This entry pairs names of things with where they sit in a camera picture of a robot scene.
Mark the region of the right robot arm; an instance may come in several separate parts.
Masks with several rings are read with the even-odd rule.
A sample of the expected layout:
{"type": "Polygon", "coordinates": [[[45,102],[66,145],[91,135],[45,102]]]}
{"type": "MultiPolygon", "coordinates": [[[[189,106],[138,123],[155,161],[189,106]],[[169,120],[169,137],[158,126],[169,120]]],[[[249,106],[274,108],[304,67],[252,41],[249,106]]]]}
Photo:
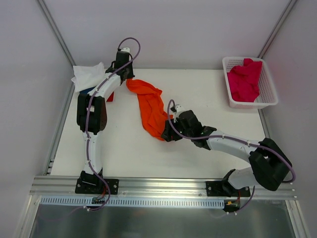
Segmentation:
{"type": "Polygon", "coordinates": [[[237,196],[244,188],[256,185],[276,191],[286,182],[288,173],[293,172],[291,162],[270,138],[256,142],[225,134],[214,127],[203,126],[192,110],[175,116],[165,122],[161,137],[166,142],[186,138],[199,148],[224,152],[249,163],[245,169],[231,169],[211,186],[216,196],[237,196]]]}

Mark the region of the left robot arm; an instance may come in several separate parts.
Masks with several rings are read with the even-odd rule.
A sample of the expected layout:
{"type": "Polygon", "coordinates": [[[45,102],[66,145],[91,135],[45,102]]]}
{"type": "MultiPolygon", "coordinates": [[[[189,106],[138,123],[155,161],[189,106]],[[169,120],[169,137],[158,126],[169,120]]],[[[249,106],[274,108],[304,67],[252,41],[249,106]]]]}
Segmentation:
{"type": "Polygon", "coordinates": [[[106,191],[102,163],[102,133],[106,127],[106,101],[127,78],[134,76],[132,63],[126,65],[132,56],[129,48],[118,49],[116,60],[106,70],[102,81],[87,93],[77,98],[76,121],[83,132],[86,159],[84,169],[77,180],[75,192],[78,194],[97,194],[106,191]]]}

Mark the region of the orange t-shirt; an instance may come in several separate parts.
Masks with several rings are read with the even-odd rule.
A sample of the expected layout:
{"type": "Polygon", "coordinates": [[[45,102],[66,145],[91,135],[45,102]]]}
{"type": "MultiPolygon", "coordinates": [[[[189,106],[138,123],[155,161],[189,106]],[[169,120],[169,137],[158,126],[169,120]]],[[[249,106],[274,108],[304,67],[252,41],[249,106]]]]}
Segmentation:
{"type": "Polygon", "coordinates": [[[152,137],[163,141],[161,135],[165,129],[165,122],[173,116],[164,110],[162,91],[140,79],[127,79],[126,87],[137,95],[144,130],[152,137]]]}

